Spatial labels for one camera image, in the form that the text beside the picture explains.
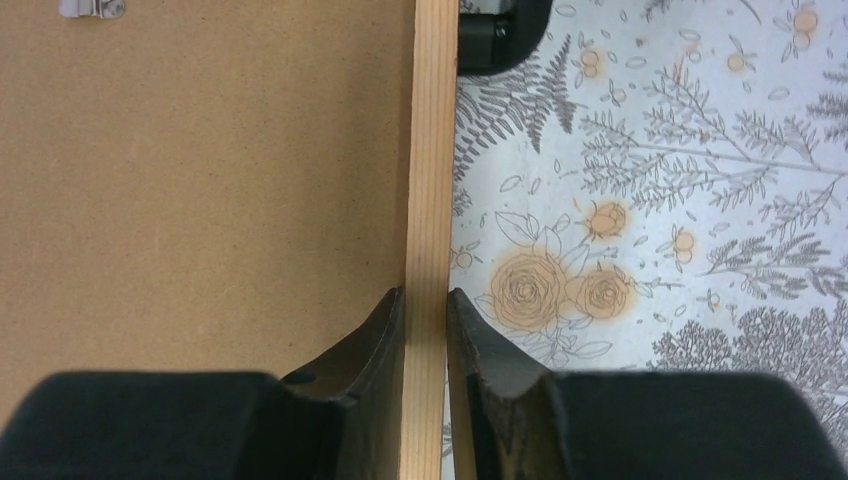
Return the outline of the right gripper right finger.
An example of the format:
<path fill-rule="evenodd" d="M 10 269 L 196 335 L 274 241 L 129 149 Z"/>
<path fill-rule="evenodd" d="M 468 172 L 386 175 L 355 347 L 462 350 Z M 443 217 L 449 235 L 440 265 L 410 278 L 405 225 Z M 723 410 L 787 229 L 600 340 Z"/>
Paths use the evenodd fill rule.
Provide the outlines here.
<path fill-rule="evenodd" d="M 457 479 L 552 479 L 548 369 L 483 318 L 460 288 L 447 299 L 447 370 Z"/>

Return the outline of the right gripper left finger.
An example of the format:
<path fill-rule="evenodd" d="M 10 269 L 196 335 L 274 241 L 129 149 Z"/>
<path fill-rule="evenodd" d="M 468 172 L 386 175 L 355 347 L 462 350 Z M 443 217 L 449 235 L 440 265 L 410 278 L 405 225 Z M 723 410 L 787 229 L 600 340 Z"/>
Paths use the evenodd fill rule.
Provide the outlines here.
<path fill-rule="evenodd" d="M 404 320 L 394 287 L 362 325 L 281 379 L 287 478 L 397 478 Z"/>

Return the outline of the brown cardboard backing board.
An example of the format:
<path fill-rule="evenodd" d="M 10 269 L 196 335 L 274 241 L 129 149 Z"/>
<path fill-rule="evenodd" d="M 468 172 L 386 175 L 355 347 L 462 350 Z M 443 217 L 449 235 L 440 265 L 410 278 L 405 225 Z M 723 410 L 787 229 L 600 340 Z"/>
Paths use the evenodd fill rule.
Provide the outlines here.
<path fill-rule="evenodd" d="M 403 277 L 414 5 L 1 5 L 1 414 L 71 369 L 283 375 Z"/>

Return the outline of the orange wooden picture frame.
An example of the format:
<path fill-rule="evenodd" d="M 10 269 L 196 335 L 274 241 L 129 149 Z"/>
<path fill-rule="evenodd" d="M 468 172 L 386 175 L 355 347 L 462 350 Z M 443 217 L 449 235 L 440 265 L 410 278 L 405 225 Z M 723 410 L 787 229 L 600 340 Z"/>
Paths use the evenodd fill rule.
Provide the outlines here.
<path fill-rule="evenodd" d="M 415 4 L 398 476 L 441 476 L 459 4 Z"/>

